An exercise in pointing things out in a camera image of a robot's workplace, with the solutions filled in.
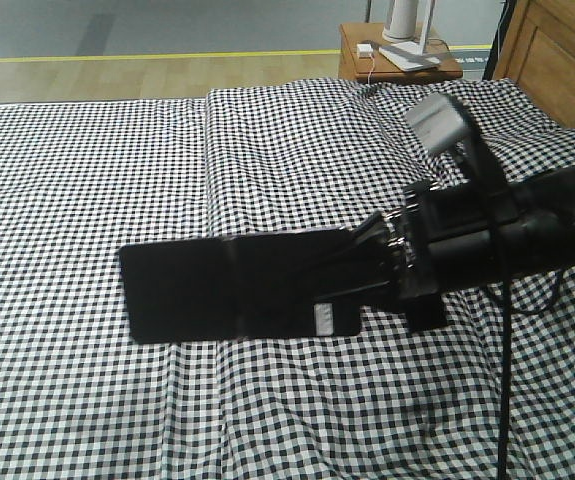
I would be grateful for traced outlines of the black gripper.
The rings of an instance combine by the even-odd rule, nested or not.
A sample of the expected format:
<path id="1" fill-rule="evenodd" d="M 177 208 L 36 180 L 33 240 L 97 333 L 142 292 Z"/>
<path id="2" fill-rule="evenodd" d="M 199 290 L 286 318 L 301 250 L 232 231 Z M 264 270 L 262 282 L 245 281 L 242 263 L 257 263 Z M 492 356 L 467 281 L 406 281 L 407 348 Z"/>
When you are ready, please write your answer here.
<path id="1" fill-rule="evenodd" d="M 313 299 L 401 313 L 410 331 L 444 328 L 443 294 L 510 280 L 502 229 L 516 219 L 514 210 L 497 219 L 490 199 L 469 183 L 440 190 L 428 180 L 416 182 L 403 190 L 400 208 L 386 216 L 375 212 L 351 232 L 351 249 L 386 249 L 390 282 L 342 287 Z"/>

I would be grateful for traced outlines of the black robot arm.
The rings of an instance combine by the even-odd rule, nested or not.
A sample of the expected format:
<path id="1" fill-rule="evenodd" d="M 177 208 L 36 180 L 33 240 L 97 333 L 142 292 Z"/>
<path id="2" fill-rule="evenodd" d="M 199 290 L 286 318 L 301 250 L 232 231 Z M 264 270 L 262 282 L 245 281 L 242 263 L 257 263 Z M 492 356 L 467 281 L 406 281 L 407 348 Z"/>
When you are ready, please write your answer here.
<path id="1" fill-rule="evenodd" d="M 419 333 L 447 326 L 444 293 L 575 266 L 575 166 L 497 185 L 408 186 L 315 266 L 313 301 L 402 313 Z"/>

